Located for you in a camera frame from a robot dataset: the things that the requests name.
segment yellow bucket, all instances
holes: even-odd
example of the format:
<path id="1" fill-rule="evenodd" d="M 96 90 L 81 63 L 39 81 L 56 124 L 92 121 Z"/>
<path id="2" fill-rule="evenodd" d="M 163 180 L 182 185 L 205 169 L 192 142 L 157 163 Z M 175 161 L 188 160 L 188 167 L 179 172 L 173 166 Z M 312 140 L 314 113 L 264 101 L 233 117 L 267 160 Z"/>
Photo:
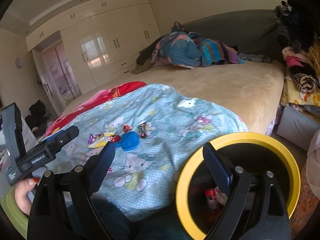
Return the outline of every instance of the yellow bucket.
<path id="1" fill-rule="evenodd" d="M 300 172 L 289 150 L 277 140 L 259 133 L 239 132 L 211 141 L 221 155 L 227 156 L 235 166 L 247 172 L 263 174 L 272 171 L 287 201 L 289 218 L 300 194 Z M 210 227 L 203 223 L 206 206 L 204 192 L 215 183 L 207 169 L 202 147 L 183 168 L 176 192 L 178 215 L 185 230 L 195 240 L 203 240 Z"/>

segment metal screw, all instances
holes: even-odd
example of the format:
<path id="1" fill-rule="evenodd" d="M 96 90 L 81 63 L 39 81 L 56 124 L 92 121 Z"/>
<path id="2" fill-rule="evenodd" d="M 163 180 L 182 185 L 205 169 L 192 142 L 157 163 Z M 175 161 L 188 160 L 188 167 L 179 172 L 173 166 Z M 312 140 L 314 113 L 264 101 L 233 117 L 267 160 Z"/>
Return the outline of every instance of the metal screw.
<path id="1" fill-rule="evenodd" d="M 267 176 L 269 177 L 269 178 L 273 178 L 273 173 L 271 172 L 271 171 L 267 171 Z"/>
<path id="2" fill-rule="evenodd" d="M 83 170 L 83 166 L 79 165 L 75 167 L 75 172 L 81 172 Z"/>
<path id="3" fill-rule="evenodd" d="M 235 170 L 236 170 L 236 172 L 238 172 L 238 173 L 242 173 L 242 172 L 243 172 L 243 168 L 240 167 L 240 166 L 236 166 L 236 167 L 235 167 Z"/>
<path id="4" fill-rule="evenodd" d="M 44 176 L 45 176 L 45 177 L 49 177 L 51 174 L 52 174 L 51 171 L 46 171 L 46 172 L 44 173 Z"/>

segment light blue blanket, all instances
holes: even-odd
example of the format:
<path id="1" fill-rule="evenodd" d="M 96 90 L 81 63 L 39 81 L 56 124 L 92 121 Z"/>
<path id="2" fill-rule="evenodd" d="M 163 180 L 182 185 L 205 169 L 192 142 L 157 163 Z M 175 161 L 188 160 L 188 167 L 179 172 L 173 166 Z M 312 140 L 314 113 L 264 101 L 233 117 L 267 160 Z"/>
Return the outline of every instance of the light blue blanket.
<path id="1" fill-rule="evenodd" d="M 47 164 L 55 173 L 69 172 L 84 164 L 101 148 L 87 146 L 90 133 L 122 132 L 123 124 L 139 133 L 146 123 L 147 138 L 116 157 L 99 190 L 92 198 L 108 199 L 130 220 L 144 218 L 171 203 L 180 171 L 191 155 L 206 142 L 247 126 L 232 111 L 198 98 L 186 98 L 173 87 L 151 84 L 89 110 L 71 125 L 80 134 Z"/>

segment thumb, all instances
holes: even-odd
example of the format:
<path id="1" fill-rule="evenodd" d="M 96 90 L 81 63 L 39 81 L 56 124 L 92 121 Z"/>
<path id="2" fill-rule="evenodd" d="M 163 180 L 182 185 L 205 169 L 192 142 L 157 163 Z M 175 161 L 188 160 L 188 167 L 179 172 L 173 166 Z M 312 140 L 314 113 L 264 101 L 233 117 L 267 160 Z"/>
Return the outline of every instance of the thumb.
<path id="1" fill-rule="evenodd" d="M 33 190 L 39 181 L 39 178 L 24 179 L 19 181 L 16 186 L 14 198 L 20 210 L 26 215 L 30 215 L 31 210 L 31 202 L 27 196 L 27 193 Z"/>

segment striped towel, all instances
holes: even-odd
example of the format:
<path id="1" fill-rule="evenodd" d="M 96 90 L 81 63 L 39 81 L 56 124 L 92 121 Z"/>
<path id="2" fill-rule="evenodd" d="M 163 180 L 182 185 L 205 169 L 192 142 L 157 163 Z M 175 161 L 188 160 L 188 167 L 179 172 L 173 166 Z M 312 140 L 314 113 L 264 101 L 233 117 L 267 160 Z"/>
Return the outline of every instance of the striped towel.
<path id="1" fill-rule="evenodd" d="M 244 61 L 237 57 L 234 49 L 217 40 L 204 39 L 199 50 L 203 54 L 202 66 L 204 67 L 211 64 L 217 64 L 221 60 L 223 60 L 222 64 L 244 64 Z"/>

